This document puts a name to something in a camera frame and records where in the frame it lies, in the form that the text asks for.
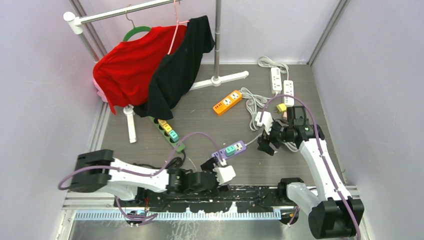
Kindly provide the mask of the teal plug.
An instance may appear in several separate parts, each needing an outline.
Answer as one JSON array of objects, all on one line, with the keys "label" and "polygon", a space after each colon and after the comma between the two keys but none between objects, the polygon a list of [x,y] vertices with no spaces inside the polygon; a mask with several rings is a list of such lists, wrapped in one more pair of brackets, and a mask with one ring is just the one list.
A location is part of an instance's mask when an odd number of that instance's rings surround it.
[{"label": "teal plug", "polygon": [[175,143],[179,140],[179,136],[174,130],[169,131],[168,135],[169,135],[169,137],[170,137],[170,139],[172,140],[173,143]]},{"label": "teal plug", "polygon": [[224,149],[226,157],[232,156],[236,153],[236,148],[233,145],[230,145]]}]

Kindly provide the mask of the purple power strip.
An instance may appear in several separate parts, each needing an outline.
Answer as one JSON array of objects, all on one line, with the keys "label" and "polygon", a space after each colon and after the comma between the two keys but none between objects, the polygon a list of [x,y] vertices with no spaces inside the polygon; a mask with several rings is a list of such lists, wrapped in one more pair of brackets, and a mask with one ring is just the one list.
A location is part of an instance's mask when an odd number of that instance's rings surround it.
[{"label": "purple power strip", "polygon": [[[214,153],[212,153],[211,154],[211,157],[210,158],[218,158],[219,160],[225,160],[225,161],[227,161],[228,159],[230,159],[230,158],[234,158],[235,156],[239,156],[240,154],[242,154],[242,153],[244,153],[246,150],[247,150],[247,148],[249,147],[249,146],[251,146],[253,143],[256,143],[257,144],[257,150],[258,150],[258,143],[257,143],[257,139],[258,139],[258,137],[260,136],[260,135],[265,135],[266,136],[266,134],[265,134],[265,132],[262,132],[262,133],[260,133],[260,134],[257,134],[251,141],[249,141],[249,142],[244,142],[243,140],[239,140],[239,141],[236,141],[236,142],[234,142],[233,144],[230,144],[230,145],[228,145],[228,146],[226,146],[226,147],[224,147],[224,148],[222,148],[222,149],[220,149],[220,150],[218,150],[218,151],[215,151]],[[297,146],[296,146],[296,144],[294,143],[294,142],[289,142],[289,141],[287,141],[286,140],[286,142],[287,143],[290,143],[290,145],[291,145],[291,147],[287,147],[290,151],[292,151],[292,152],[294,152],[294,153],[296,153],[296,152],[298,152],[299,150],[298,150],[298,148],[297,148]],[[229,156],[229,157],[226,157],[226,155],[225,155],[225,153],[224,153],[224,150],[225,150],[225,148],[227,148],[227,147],[229,147],[229,146],[234,146],[235,147],[235,149],[236,149],[236,152],[235,152],[235,154],[234,155],[231,155],[231,156]]]}]

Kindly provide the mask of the dark green power strip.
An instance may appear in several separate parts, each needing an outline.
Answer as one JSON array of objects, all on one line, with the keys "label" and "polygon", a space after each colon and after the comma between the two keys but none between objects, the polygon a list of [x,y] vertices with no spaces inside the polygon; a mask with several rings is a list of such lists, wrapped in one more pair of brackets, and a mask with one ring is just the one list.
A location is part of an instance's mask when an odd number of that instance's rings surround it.
[{"label": "dark green power strip", "polygon": [[179,140],[177,142],[173,142],[170,137],[169,134],[166,133],[164,131],[164,129],[158,124],[158,118],[154,118],[152,116],[149,117],[149,119],[151,120],[151,122],[154,124],[154,126],[158,129],[158,131],[162,134],[162,136],[166,139],[166,141],[173,147],[176,149],[177,153],[182,153],[186,146],[181,142],[180,137]]}]

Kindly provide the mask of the orange power strip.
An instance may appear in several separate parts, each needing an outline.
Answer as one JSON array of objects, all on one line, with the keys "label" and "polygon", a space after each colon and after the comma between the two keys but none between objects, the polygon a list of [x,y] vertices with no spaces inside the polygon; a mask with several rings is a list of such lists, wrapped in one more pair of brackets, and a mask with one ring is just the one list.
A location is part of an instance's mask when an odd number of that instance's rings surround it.
[{"label": "orange power strip", "polygon": [[246,100],[245,107],[250,114],[249,128],[251,131],[255,132],[259,129],[255,122],[256,114],[259,109],[265,106],[270,97],[253,94],[248,88],[242,87],[240,90],[232,91],[224,99],[214,105],[212,109],[217,116],[222,116],[242,99]]}]

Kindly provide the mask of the red t-shirt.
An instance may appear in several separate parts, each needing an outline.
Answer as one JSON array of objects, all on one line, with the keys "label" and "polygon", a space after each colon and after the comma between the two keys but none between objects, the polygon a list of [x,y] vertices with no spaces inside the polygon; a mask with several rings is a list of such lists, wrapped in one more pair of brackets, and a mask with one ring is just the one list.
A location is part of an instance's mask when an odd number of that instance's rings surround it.
[{"label": "red t-shirt", "polygon": [[[141,105],[161,60],[167,55],[175,26],[156,26],[139,39],[120,42],[93,68],[93,78],[103,91],[113,114],[115,107]],[[172,52],[182,43],[187,26],[180,25]]]}]

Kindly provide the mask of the green clothes hanger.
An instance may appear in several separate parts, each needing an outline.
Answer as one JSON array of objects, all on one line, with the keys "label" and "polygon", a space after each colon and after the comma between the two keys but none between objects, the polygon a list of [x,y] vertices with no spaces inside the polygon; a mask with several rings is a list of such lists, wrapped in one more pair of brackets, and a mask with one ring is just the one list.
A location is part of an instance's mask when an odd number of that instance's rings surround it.
[{"label": "green clothes hanger", "polygon": [[132,19],[130,19],[128,17],[128,11],[125,11],[125,18],[131,22],[133,28],[131,30],[129,30],[125,36],[122,39],[122,42],[127,42],[129,41],[133,36],[139,34],[139,33],[143,33],[143,32],[150,32],[151,31],[151,27],[149,26],[136,26],[134,21]]}]

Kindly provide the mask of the long white power strip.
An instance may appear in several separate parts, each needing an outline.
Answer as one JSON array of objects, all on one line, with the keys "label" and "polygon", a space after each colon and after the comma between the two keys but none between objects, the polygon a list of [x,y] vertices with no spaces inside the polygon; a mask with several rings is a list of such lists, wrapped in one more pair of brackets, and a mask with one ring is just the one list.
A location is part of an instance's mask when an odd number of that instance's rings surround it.
[{"label": "long white power strip", "polygon": [[289,79],[288,65],[285,63],[273,61],[267,56],[261,56],[258,59],[257,64],[263,68],[270,69],[271,67],[277,67],[281,69],[281,78],[282,78],[282,86],[283,86],[283,90],[281,94],[291,96],[291,97],[284,96],[283,103],[287,107],[293,107],[295,104],[295,100],[292,98],[294,96],[294,82]]}]

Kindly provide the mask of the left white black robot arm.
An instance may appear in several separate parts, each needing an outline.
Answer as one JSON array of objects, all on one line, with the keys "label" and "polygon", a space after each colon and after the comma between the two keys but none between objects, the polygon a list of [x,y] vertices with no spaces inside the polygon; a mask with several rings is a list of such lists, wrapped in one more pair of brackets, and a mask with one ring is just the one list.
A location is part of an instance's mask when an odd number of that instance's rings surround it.
[{"label": "left white black robot arm", "polygon": [[108,193],[133,206],[141,206],[149,190],[170,196],[214,195],[235,176],[235,170],[225,161],[213,157],[200,171],[182,168],[153,169],[126,163],[113,156],[110,149],[80,154],[75,170],[69,176],[69,186],[59,183],[60,190],[77,193]]}]

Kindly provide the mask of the short white power strip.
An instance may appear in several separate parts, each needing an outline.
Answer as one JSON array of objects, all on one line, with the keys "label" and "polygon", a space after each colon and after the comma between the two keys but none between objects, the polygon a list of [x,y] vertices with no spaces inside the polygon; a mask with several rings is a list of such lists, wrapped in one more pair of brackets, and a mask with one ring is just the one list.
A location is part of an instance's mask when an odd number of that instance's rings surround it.
[{"label": "short white power strip", "polygon": [[270,89],[271,93],[275,96],[281,94],[283,91],[283,81],[281,76],[281,69],[278,67],[271,67],[269,69],[270,76]]}]

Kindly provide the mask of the white metal clothes rack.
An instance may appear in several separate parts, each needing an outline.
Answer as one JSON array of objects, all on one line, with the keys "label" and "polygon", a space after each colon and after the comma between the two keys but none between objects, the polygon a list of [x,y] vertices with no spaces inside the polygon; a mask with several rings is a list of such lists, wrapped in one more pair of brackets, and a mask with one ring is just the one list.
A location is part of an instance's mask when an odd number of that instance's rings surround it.
[{"label": "white metal clothes rack", "polygon": [[[106,54],[104,45],[100,42],[100,38],[97,32],[92,26],[92,22],[105,20],[121,15],[127,15],[128,13],[138,12],[145,9],[155,8],[167,4],[173,4],[173,0],[152,0],[146,3],[137,5],[129,5],[124,8],[111,10],[103,13],[98,13],[89,16],[77,16],[73,12],[67,11],[63,14],[64,21],[67,22],[71,30],[75,35],[79,37],[81,42],[84,44],[89,54],[93,58],[94,62],[97,63],[101,57]],[[221,50],[221,12],[222,2],[217,0],[215,2],[215,30],[214,30],[214,64],[213,64],[213,76],[211,79],[195,82],[192,86],[192,90],[198,90],[205,87],[218,87],[223,83],[245,79],[249,76],[248,71],[242,71],[230,75],[220,76],[220,50]]]}]

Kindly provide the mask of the pink clothes hanger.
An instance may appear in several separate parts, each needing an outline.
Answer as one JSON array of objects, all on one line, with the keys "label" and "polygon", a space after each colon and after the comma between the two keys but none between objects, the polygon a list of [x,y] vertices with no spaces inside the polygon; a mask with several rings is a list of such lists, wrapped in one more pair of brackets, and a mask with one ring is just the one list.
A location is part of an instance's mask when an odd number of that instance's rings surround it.
[{"label": "pink clothes hanger", "polygon": [[173,33],[172,40],[171,40],[170,45],[169,45],[169,49],[168,49],[167,55],[170,55],[171,52],[172,52],[172,49],[173,49],[173,46],[174,46],[174,42],[175,42],[175,39],[176,39],[176,36],[177,36],[177,33],[178,33],[179,26],[180,25],[183,25],[183,24],[187,24],[189,22],[189,20],[180,21],[180,19],[179,19],[179,8],[178,8],[178,5],[180,5],[180,4],[181,4],[181,1],[180,0],[173,0],[173,7],[174,7],[174,14],[175,14],[175,19],[176,19],[176,24],[175,24],[174,33]]}]

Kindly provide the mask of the black t-shirt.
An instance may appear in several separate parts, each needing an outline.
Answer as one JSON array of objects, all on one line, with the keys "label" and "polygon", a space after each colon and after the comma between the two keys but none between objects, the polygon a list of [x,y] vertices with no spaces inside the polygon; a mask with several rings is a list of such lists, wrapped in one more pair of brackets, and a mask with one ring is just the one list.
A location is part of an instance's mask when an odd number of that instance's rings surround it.
[{"label": "black t-shirt", "polygon": [[173,119],[172,109],[193,86],[203,55],[215,47],[208,16],[192,18],[182,43],[166,55],[148,85],[147,102],[133,108],[140,117]]}]

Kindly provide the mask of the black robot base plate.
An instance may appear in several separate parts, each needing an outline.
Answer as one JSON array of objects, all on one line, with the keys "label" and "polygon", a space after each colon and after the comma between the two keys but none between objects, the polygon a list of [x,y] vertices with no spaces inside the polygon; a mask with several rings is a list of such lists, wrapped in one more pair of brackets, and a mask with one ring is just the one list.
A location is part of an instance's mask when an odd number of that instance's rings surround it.
[{"label": "black robot base plate", "polygon": [[273,185],[228,185],[218,192],[171,195],[139,189],[134,200],[114,200],[130,225],[156,221],[277,220],[295,224],[300,216],[294,203]]}]

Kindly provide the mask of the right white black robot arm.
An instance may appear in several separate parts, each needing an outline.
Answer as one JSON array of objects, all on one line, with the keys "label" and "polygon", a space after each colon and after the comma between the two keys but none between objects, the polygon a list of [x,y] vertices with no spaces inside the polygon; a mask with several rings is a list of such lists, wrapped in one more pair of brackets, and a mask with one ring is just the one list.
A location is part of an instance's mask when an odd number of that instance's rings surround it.
[{"label": "right white black robot arm", "polygon": [[315,183],[313,193],[299,177],[283,178],[278,184],[277,198],[283,205],[294,203],[296,209],[307,215],[308,226],[315,239],[361,239],[359,225],[364,205],[352,197],[328,154],[321,128],[308,116],[304,106],[286,110],[288,124],[274,120],[267,111],[258,112],[256,125],[263,128],[258,138],[258,150],[274,155],[275,148],[292,143],[304,157]]}]

